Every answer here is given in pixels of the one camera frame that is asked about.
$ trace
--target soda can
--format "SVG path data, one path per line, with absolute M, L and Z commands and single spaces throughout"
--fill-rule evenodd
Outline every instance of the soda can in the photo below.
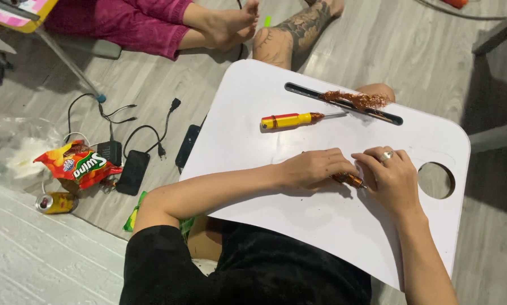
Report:
M 70 213 L 78 206 L 78 198 L 71 193 L 50 192 L 37 198 L 37 210 L 43 214 Z

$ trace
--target swing chip bag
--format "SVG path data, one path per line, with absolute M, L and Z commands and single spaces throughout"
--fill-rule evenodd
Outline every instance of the swing chip bag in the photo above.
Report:
M 120 167 L 111 164 L 84 145 L 82 140 L 47 151 L 33 162 L 42 162 L 52 172 L 54 178 L 73 180 L 80 189 L 86 189 L 108 175 L 122 172 Z

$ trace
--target black shirt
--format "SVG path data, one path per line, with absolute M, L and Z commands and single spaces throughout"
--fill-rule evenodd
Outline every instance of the black shirt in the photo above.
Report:
M 191 261 L 180 231 L 153 226 L 127 245 L 120 304 L 368 305 L 370 276 L 323 250 L 259 227 L 229 223 L 216 271 Z

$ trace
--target white lap desk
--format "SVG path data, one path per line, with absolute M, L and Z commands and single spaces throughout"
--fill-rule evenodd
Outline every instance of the white lap desk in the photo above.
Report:
M 316 125 L 262 133 L 259 128 L 262 117 L 340 110 L 286 91 L 286 82 L 318 92 L 353 92 L 255 60 L 234 63 L 225 73 L 180 180 L 280 163 L 307 150 L 338 147 L 352 160 L 352 153 L 376 146 L 405 149 L 417 169 L 427 162 L 436 162 L 448 168 L 455 178 L 454 191 L 448 198 L 434 199 L 419 190 L 434 242 L 451 275 L 470 155 L 468 137 L 460 126 L 393 104 L 384 111 L 402 117 L 401 126 L 352 112 Z M 403 288 L 402 257 L 395 227 L 365 191 L 335 185 L 333 190 L 314 195 L 264 192 L 210 216 L 267 228 L 304 241 L 397 289 Z

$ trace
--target pink pants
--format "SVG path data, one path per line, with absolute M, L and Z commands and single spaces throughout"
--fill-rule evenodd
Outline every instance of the pink pants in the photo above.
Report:
M 189 30 L 182 17 L 192 0 L 59 0 L 45 28 L 88 36 L 176 60 Z

